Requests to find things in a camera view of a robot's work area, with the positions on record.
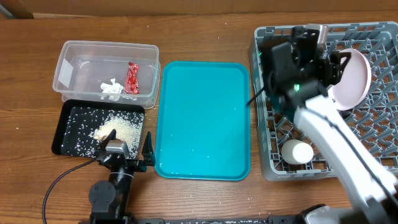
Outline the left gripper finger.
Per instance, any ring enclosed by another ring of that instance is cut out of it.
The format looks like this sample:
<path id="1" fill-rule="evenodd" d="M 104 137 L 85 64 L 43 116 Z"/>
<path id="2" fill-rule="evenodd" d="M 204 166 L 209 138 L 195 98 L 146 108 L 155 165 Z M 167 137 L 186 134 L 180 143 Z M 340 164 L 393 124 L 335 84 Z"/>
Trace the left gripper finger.
<path id="1" fill-rule="evenodd" d="M 112 147 L 109 147 L 109 149 L 107 149 L 107 145 L 116 139 L 116 130 L 113 129 L 108 135 L 107 137 L 101 141 L 101 143 L 98 146 L 98 154 L 102 153 L 102 152 L 106 152 L 106 153 L 111 153 L 111 152 L 115 152 L 115 150 Z"/>
<path id="2" fill-rule="evenodd" d="M 147 166 L 155 165 L 155 154 L 152 146 L 152 135 L 150 131 L 147 132 L 141 154 L 144 158 L 145 165 Z"/>

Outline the rice food waste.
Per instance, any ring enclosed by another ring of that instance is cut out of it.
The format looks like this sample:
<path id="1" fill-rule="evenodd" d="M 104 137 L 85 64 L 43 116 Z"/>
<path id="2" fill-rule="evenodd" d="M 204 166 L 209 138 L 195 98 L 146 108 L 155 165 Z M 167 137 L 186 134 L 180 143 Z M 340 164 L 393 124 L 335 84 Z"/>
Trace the rice food waste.
<path id="1" fill-rule="evenodd" d="M 60 152 L 77 157 L 95 157 L 96 148 L 113 130 L 116 139 L 127 143 L 129 159 L 137 157 L 141 140 L 144 114 L 73 107 L 67 120 Z"/>

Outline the white dinner plate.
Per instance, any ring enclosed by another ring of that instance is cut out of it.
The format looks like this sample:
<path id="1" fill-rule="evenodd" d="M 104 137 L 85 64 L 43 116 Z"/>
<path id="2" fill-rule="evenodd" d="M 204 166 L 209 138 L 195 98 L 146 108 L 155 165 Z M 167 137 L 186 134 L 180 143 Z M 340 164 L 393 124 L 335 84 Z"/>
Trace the white dinner plate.
<path id="1" fill-rule="evenodd" d="M 371 84 L 371 67 L 368 59 L 358 50 L 344 49 L 351 58 L 343 71 L 339 83 L 332 85 L 328 96 L 337 110 L 350 110 L 360 104 L 366 97 Z"/>

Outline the white napkin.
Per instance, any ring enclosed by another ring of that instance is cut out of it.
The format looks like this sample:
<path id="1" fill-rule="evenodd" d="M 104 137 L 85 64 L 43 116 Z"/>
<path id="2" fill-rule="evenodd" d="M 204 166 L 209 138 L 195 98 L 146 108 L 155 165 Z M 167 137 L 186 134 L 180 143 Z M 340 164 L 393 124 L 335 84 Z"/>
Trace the white napkin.
<path id="1" fill-rule="evenodd" d="M 101 94 L 101 99 L 104 100 L 107 96 L 109 97 L 109 100 L 111 101 L 118 101 L 120 98 L 120 95 L 124 89 L 124 87 L 116 83 L 116 79 L 112 78 L 110 79 L 111 84 L 107 83 L 102 83 L 100 85 L 100 88 L 102 89 L 102 94 Z"/>

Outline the red snack wrapper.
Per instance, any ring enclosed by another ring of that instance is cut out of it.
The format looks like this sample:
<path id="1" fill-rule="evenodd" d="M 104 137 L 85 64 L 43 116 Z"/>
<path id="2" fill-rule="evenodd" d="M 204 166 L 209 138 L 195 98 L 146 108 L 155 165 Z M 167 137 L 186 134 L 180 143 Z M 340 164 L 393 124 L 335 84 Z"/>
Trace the red snack wrapper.
<path id="1" fill-rule="evenodd" d="M 132 62 L 128 63 L 128 70 L 124 83 L 124 92 L 126 94 L 133 94 L 133 95 L 139 94 L 139 85 L 137 81 L 138 69 L 139 69 L 138 64 Z"/>

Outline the white cup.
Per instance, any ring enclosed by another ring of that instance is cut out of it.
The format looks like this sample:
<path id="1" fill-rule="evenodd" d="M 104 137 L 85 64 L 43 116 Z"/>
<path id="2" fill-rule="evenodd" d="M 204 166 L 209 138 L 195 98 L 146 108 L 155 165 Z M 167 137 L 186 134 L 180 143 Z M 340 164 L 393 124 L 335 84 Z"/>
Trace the white cup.
<path id="1" fill-rule="evenodd" d="M 313 158 L 313 148 L 296 139 L 288 140 L 281 149 L 283 160 L 292 165 L 306 164 Z"/>

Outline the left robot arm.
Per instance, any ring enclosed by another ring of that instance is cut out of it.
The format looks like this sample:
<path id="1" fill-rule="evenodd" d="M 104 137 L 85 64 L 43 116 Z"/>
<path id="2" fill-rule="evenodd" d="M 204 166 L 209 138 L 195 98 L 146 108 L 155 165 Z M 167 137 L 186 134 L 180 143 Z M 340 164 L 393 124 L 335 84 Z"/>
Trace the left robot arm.
<path id="1" fill-rule="evenodd" d="M 110 170 L 109 179 L 95 183 L 88 194 L 91 203 L 90 223 L 138 223 L 126 211 L 129 193 L 136 172 L 155 166 L 152 135 L 147 133 L 142 159 L 128 159 L 127 143 L 116 139 L 116 130 L 99 144 L 96 161 Z"/>

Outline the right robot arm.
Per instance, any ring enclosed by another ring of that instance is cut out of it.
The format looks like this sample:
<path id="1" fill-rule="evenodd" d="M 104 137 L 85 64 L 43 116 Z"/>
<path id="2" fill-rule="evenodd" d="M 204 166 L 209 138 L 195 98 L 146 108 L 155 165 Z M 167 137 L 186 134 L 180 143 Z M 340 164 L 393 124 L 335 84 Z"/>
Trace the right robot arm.
<path id="1" fill-rule="evenodd" d="M 361 101 L 371 67 L 354 49 L 325 53 L 327 26 L 295 26 L 287 37 L 258 44 L 264 92 L 316 145 L 344 187 L 350 209 L 315 205 L 299 223 L 396 223 L 397 177 L 383 168 L 345 123 L 334 86 L 346 99 Z"/>

